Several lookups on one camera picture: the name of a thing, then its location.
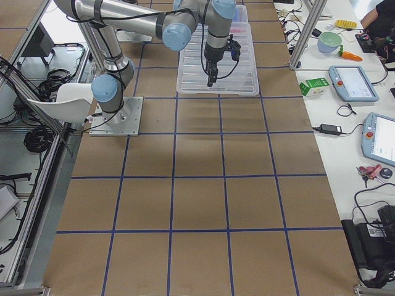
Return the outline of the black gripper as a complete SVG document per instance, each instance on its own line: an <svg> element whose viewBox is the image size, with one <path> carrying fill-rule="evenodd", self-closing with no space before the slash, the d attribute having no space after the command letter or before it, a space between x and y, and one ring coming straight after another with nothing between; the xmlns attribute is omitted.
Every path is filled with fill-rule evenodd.
<svg viewBox="0 0 395 296"><path fill-rule="evenodd" d="M206 58L206 68L207 70L207 86L213 87L214 83L217 81L217 67L210 67L211 65L217 65L219 61L223 59L223 55L226 47L212 47L209 43L206 43L204 47L204 57Z"/></svg>

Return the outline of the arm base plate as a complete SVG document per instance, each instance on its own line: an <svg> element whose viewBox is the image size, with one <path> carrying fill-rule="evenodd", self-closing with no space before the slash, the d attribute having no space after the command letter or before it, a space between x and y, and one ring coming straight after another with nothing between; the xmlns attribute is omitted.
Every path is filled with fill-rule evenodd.
<svg viewBox="0 0 395 296"><path fill-rule="evenodd" d="M97 103L96 113L100 116L94 117L92 127L88 130L90 136L137 136L141 122L141 112L143 109L144 98L124 97L123 107L113 117L112 114L102 111Z"/></svg>

